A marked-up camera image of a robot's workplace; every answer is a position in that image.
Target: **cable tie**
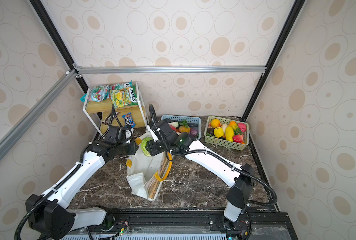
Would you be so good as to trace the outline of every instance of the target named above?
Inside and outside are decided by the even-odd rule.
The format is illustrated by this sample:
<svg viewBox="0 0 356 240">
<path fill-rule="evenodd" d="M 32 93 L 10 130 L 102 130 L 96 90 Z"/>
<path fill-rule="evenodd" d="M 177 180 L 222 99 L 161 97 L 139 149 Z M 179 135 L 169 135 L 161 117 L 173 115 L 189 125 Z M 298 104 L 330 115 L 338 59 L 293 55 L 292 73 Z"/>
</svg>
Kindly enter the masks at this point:
<svg viewBox="0 0 356 240">
<path fill-rule="evenodd" d="M 54 186 L 52 188 L 50 188 L 50 190 L 54 191 L 54 193 L 57 193 L 57 189 L 55 189 Z"/>
</svg>

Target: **shopping bag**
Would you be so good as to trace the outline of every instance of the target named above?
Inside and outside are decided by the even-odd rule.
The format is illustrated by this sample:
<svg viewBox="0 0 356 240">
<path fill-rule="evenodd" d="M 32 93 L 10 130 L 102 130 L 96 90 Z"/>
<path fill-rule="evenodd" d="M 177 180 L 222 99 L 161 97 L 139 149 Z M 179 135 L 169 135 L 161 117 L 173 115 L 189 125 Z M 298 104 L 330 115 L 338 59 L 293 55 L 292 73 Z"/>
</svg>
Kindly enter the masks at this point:
<svg viewBox="0 0 356 240">
<path fill-rule="evenodd" d="M 140 138 L 151 137 L 146 132 Z M 166 180 L 172 162 L 166 158 L 164 152 L 155 156 L 145 156 L 141 144 L 135 155 L 127 159 L 127 181 L 132 189 L 132 194 L 155 201 L 162 182 Z"/>
</svg>

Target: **green plastic basket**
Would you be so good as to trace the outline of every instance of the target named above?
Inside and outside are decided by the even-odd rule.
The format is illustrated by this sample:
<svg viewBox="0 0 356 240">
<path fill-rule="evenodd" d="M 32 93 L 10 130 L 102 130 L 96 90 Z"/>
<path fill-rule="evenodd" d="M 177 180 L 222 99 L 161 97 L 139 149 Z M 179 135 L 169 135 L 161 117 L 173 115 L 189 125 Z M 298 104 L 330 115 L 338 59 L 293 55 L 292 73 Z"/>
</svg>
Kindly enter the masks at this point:
<svg viewBox="0 0 356 240">
<path fill-rule="evenodd" d="M 235 121 L 235 120 L 230 120 L 227 118 L 220 118 L 220 117 L 214 117 L 214 116 L 209 116 L 207 118 L 207 122 L 206 122 L 206 127 L 205 127 L 205 131 L 204 131 L 204 141 L 207 143 L 211 143 L 211 144 L 215 144 L 215 145 L 219 145 L 219 146 L 224 146 L 224 147 L 228 147 L 228 148 L 232 148 L 232 149 L 237 149 L 237 150 L 243 150 L 247 145 L 249 145 L 249 125 L 246 122 L 242 122 L 244 124 L 246 124 L 246 132 L 243 132 L 243 140 L 246 144 L 242 144 L 242 143 L 237 143 L 237 142 L 230 142 L 227 140 L 223 140 L 220 138 L 216 138 L 216 137 L 209 137 L 206 135 L 207 133 L 207 127 L 209 126 L 209 122 L 211 122 L 213 119 L 218 119 L 221 124 L 229 124 L 231 121 Z"/>
</svg>

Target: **bag handle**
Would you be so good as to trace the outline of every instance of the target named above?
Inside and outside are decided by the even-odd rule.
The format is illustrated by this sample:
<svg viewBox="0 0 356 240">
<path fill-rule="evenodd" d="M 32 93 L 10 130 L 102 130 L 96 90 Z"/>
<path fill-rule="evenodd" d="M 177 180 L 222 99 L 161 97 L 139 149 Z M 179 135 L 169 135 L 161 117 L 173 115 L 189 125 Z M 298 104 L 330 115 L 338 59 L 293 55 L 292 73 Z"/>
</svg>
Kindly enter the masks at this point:
<svg viewBox="0 0 356 240">
<path fill-rule="evenodd" d="M 163 178 L 161 178 L 161 177 L 158 175 L 158 171 L 156 171 L 156 173 L 154 174 L 154 177 L 156 178 L 157 181 L 161 182 L 161 181 L 166 180 L 167 176 L 168 176 L 169 173 L 170 173 L 171 165 L 172 165 L 172 161 L 169 161 L 169 166 L 167 167 L 166 174 L 164 175 Z"/>
</svg>

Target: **dark marble surface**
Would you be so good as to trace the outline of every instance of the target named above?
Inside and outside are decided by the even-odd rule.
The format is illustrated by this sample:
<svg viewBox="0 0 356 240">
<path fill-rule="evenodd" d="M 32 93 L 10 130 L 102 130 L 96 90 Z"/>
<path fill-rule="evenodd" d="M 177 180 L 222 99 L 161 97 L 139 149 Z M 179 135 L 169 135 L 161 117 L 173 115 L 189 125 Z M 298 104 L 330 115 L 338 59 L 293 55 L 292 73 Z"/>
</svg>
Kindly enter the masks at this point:
<svg viewBox="0 0 356 240">
<path fill-rule="evenodd" d="M 201 134 L 207 117 L 201 117 Z M 136 128 L 134 138 L 141 136 L 145 127 Z M 244 165 L 248 163 L 257 167 L 247 146 L 243 151 L 229 149 L 209 143 L 204 143 L 211 150 L 226 159 Z M 154 202 L 131 194 L 131 188 L 126 180 L 127 156 L 107 162 L 83 185 L 71 201 L 70 209 L 104 206 L 108 208 L 135 207 L 224 207 L 229 187 L 215 174 L 201 165 L 183 157 L 175 157 L 170 174 L 162 183 L 158 197 Z M 251 199 L 267 202 L 267 194 L 263 186 L 257 184 Z"/>
</svg>

